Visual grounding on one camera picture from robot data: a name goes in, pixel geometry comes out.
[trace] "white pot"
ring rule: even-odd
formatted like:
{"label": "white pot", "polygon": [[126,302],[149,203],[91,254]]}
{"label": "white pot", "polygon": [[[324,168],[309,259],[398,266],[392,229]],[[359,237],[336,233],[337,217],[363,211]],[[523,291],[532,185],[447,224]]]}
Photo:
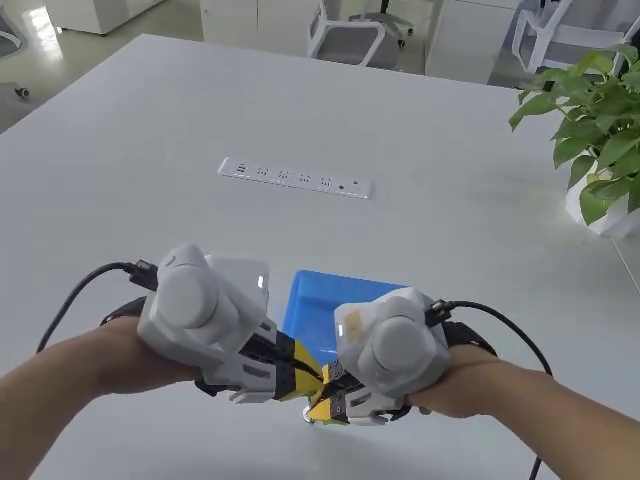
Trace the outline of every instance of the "white pot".
{"label": "white pot", "polygon": [[[594,165],[589,173],[594,173],[595,170],[596,166]],[[567,192],[567,203],[565,206],[565,209],[567,210],[567,212],[569,212],[571,218],[573,218],[581,225],[585,226],[587,226],[587,224],[585,223],[584,218],[582,218],[582,211],[580,210],[580,192],[582,192],[582,190],[586,186],[587,176],[585,175],[582,180],[576,183]],[[634,230],[640,228],[640,209],[631,214],[628,214],[628,202],[628,195],[620,198],[613,205],[611,205],[604,217],[596,222],[593,222],[587,228],[594,231],[598,235],[603,235],[605,237],[626,237]]]}

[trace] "power strip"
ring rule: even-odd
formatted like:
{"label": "power strip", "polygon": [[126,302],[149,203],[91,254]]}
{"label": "power strip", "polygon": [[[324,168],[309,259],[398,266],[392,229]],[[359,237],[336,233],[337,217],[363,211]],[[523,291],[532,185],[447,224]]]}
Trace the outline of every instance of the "power strip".
{"label": "power strip", "polygon": [[225,158],[218,169],[218,173],[225,177],[243,178],[283,187],[302,188],[304,190],[345,195],[347,197],[368,199],[371,196],[372,185],[368,180],[339,178],[315,172],[294,171],[286,167],[258,165],[238,158]]}

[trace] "white cabinet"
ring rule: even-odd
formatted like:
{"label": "white cabinet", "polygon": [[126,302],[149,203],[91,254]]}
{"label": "white cabinet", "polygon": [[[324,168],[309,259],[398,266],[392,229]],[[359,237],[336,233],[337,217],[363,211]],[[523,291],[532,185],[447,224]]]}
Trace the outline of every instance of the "white cabinet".
{"label": "white cabinet", "polygon": [[473,83],[489,81],[518,2],[483,3],[444,3],[437,31],[426,49],[426,75]]}
{"label": "white cabinet", "polygon": [[162,0],[45,0],[54,27],[104,35]]}
{"label": "white cabinet", "polygon": [[258,0],[261,50],[304,57],[309,24],[320,0]]}
{"label": "white cabinet", "polygon": [[207,43],[254,48],[258,43],[258,0],[200,0]]}
{"label": "white cabinet", "polygon": [[200,0],[205,42],[305,56],[320,0]]}

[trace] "black strap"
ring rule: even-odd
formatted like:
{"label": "black strap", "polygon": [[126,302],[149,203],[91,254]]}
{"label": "black strap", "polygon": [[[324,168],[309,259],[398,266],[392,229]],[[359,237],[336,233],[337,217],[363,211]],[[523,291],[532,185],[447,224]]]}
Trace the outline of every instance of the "black strap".
{"label": "black strap", "polygon": [[444,322],[442,324],[444,337],[447,340],[449,348],[459,345],[475,345],[489,352],[491,355],[498,354],[494,348],[484,338],[478,335],[474,330],[461,322]]}
{"label": "black strap", "polygon": [[105,325],[114,318],[118,317],[139,317],[140,315],[142,315],[142,308],[144,307],[144,301],[146,299],[147,297],[136,298],[135,300],[132,300],[129,303],[114,310],[102,319],[102,321],[100,322],[100,326]]}

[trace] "potted plant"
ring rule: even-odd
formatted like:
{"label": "potted plant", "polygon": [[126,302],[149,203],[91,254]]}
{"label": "potted plant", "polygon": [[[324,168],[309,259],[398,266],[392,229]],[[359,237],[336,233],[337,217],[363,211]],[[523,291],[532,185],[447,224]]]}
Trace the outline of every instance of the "potted plant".
{"label": "potted plant", "polygon": [[628,73],[612,75],[613,61],[601,51],[566,70],[545,70],[535,85],[555,82],[552,91],[523,91],[509,123],[515,130],[524,117],[561,112],[553,161],[571,166],[567,211],[599,234],[625,236],[640,227],[640,62],[630,45],[610,50],[627,60]]}

